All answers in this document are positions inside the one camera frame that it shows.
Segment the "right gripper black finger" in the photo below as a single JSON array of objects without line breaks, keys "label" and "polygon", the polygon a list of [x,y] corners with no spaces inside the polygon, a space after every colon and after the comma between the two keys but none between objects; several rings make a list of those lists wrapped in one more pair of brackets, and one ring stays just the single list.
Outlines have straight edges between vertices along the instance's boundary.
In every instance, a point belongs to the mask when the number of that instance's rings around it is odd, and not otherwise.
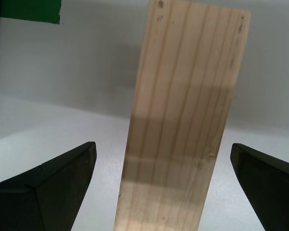
[{"label": "right gripper black finger", "polygon": [[241,143],[230,160],[237,180],[266,231],[289,231],[289,163]]},{"label": "right gripper black finger", "polygon": [[71,230],[96,159],[91,141],[0,182],[0,231]]}]

